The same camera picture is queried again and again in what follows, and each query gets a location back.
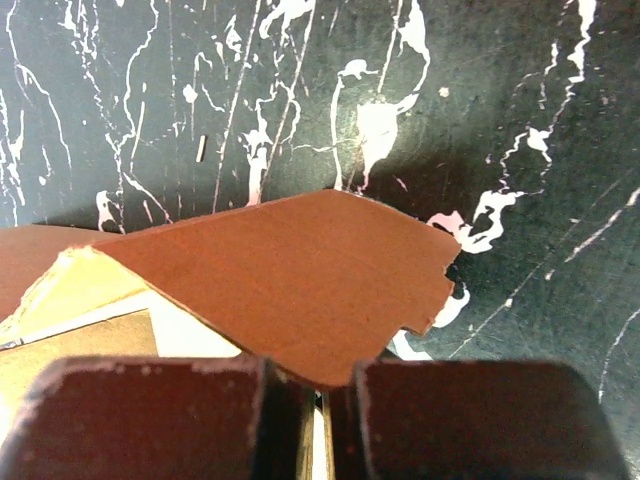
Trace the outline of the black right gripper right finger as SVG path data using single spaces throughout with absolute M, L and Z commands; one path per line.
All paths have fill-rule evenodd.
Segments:
M 539 361 L 384 359 L 330 391 L 339 479 L 625 479 L 595 392 Z

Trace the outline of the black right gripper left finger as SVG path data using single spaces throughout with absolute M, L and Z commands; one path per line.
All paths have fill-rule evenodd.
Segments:
M 33 381 L 5 479 L 308 479 L 312 393 L 261 357 L 68 357 Z

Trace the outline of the brown cardboard box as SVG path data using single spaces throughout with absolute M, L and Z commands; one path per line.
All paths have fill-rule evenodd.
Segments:
M 68 357 L 252 355 L 311 392 L 342 387 L 398 331 L 432 326 L 460 249 L 336 190 L 125 235 L 5 229 L 1 385 L 14 420 L 35 378 Z

